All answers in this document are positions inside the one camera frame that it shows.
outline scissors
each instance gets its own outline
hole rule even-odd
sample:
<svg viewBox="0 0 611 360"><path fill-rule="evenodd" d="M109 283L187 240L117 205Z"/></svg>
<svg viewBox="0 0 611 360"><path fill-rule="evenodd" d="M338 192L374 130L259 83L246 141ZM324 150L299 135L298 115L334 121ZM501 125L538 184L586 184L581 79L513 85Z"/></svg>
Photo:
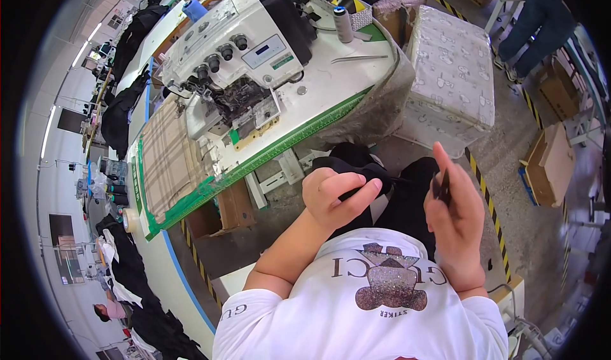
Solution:
<svg viewBox="0 0 611 360"><path fill-rule="evenodd" d="M434 199L443 201L447 207L450 206L452 196L450 195L450 175L447 169L444 172L444 178L441 184L437 181L436 176L432 177L432 196Z"/></svg>

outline sewing machine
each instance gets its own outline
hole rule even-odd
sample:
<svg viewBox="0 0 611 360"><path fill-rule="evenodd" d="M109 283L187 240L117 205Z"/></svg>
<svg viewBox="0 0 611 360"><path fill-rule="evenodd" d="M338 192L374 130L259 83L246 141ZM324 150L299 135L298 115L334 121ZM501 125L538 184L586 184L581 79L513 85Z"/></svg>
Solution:
<svg viewBox="0 0 611 360"><path fill-rule="evenodd" d="M317 38L292 0L223 0L166 53L161 78L182 97L189 137L240 138L280 114L276 92L303 77Z"/></svg>

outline fluorescent light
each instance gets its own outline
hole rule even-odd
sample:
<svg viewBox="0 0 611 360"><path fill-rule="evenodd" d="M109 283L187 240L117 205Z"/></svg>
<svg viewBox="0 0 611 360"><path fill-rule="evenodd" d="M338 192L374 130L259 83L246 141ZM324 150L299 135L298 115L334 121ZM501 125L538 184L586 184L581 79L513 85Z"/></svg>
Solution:
<svg viewBox="0 0 611 360"><path fill-rule="evenodd" d="M49 129L51 128L51 121L53 120L54 114L55 114L55 106L53 106L53 108L51 109L51 115L49 116L49 121L46 124L45 138L42 141L42 151L40 152L40 158L45 157L46 139L49 137Z"/></svg>
<svg viewBox="0 0 611 360"><path fill-rule="evenodd" d="M87 38L88 41L91 41L91 39L94 37L94 34L96 33L96 31L98 31L98 29L100 28L100 26L102 26L102 23L100 22L95 28L94 30L91 32L91 35L89 36L89 38Z"/></svg>
<svg viewBox="0 0 611 360"><path fill-rule="evenodd" d="M82 44L81 50L78 52L78 55L72 62L72 67L76 66L76 62L78 62L78 59L81 57L82 52L85 51L85 47L87 47L88 44L89 44L89 41L85 41L85 43Z"/></svg>

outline rhinestone bear graphic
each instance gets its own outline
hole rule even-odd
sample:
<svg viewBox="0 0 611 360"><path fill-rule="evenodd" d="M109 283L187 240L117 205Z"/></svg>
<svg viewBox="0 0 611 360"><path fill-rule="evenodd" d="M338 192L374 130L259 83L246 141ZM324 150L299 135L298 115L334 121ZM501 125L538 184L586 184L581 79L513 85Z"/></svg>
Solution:
<svg viewBox="0 0 611 360"><path fill-rule="evenodd" d="M387 246L384 254L378 243L363 245L363 250L357 251L374 264L367 272L369 286L358 289L355 294L360 309L372 310L384 305L424 310L426 292L414 289L417 273L409 269L419 258L403 256L401 249L394 246Z"/></svg>

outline pink shirt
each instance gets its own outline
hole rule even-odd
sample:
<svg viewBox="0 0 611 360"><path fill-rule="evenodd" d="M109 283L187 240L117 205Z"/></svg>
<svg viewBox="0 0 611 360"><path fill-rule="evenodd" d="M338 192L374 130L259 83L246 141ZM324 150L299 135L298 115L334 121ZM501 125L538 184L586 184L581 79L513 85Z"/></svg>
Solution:
<svg viewBox="0 0 611 360"><path fill-rule="evenodd" d="M108 303L106 303L106 314L108 314L108 317L111 319L122 319L125 317L125 310L123 306L121 306L121 303L109 300Z"/></svg>

